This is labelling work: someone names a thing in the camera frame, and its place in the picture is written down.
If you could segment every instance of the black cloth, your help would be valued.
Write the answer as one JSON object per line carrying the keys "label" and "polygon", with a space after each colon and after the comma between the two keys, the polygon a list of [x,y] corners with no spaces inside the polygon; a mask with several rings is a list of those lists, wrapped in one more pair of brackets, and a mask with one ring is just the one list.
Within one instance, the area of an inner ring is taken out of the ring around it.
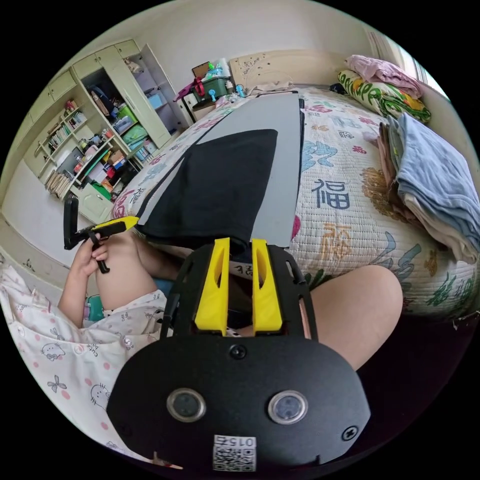
{"label": "black cloth", "polygon": [[193,250],[230,237],[231,254],[244,252],[269,182],[277,136],[276,130],[250,130],[192,145],[139,230],[164,245]]}

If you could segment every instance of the white pajamas with pink dots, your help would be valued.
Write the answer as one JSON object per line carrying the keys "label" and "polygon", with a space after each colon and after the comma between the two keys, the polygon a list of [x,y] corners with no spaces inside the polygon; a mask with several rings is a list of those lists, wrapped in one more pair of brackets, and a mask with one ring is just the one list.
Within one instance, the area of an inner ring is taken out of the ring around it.
{"label": "white pajamas with pink dots", "polygon": [[166,301],[158,290],[78,329],[44,295],[30,292],[11,266],[0,265],[0,304],[11,336],[40,388],[91,439],[146,462],[152,459],[137,455],[122,442],[106,407],[127,360],[159,339],[157,320]]}

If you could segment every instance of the blue toy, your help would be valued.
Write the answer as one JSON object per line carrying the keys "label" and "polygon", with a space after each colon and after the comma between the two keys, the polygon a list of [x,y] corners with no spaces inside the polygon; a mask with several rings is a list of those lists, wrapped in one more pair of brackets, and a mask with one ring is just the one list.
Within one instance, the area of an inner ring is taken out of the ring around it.
{"label": "blue toy", "polygon": [[241,85],[236,86],[236,92],[238,93],[239,97],[245,98],[244,88]]}

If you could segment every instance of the qr code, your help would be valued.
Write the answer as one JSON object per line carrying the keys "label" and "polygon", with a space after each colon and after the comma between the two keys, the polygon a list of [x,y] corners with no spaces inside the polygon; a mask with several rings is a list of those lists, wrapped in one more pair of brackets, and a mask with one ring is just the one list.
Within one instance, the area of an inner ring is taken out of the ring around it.
{"label": "qr code", "polygon": [[257,443],[254,437],[215,435],[213,469],[220,472],[255,472]]}

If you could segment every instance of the pillow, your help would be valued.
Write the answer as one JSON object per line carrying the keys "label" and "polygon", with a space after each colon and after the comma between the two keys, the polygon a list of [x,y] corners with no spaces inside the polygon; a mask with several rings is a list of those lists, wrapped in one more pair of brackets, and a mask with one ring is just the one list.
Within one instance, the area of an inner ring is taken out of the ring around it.
{"label": "pillow", "polygon": [[423,124],[428,123],[432,117],[420,100],[413,99],[403,90],[389,83],[364,81],[352,70],[342,70],[338,74],[338,79],[350,97],[383,117],[391,115],[399,118],[401,114],[407,113]]}

